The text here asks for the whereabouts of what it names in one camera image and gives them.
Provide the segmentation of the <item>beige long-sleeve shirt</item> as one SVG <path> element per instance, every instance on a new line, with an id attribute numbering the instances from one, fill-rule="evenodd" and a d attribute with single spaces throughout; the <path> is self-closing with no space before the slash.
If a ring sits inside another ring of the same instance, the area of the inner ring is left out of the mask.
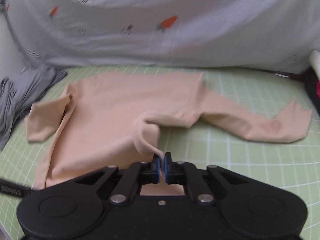
<path id="1" fill-rule="evenodd" d="M 296 100 L 274 118 L 250 112 L 208 89 L 202 73 L 100 73 L 70 83 L 53 101 L 33 103 L 25 118 L 27 140 L 52 139 L 39 161 L 35 187 L 44 189 L 104 166 L 164 158 L 160 128 L 190 128 L 204 120 L 248 141 L 304 139 L 312 112 Z"/>

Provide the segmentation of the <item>grey garment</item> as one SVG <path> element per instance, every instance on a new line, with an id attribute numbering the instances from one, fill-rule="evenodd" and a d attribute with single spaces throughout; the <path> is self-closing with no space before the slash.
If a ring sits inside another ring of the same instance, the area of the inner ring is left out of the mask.
<path id="1" fill-rule="evenodd" d="M 1 150 L 18 122 L 30 112 L 32 104 L 67 75 L 65 69 L 38 68 L 1 81 Z"/>

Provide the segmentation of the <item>red knit garment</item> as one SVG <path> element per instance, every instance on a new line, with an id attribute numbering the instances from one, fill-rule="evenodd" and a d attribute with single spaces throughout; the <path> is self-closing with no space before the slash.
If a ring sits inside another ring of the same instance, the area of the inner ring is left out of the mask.
<path id="1" fill-rule="evenodd" d="M 320 98 L 320 80 L 317 80 L 316 82 L 316 95 Z"/>

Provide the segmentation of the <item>grey carrot-print sheet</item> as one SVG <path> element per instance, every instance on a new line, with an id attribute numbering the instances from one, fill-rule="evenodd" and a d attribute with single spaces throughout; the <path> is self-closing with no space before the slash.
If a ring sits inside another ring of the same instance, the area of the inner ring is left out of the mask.
<path id="1" fill-rule="evenodd" d="M 4 0 L 31 66 L 144 64 L 301 73 L 319 0 Z"/>

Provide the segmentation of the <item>white folded cloth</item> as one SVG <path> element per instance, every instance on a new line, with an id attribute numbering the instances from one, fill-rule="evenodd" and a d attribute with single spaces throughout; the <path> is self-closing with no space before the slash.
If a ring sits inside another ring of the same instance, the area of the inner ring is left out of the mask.
<path id="1" fill-rule="evenodd" d="M 320 79 L 320 52 L 313 50 L 309 56 L 309 62 L 318 79 Z"/>

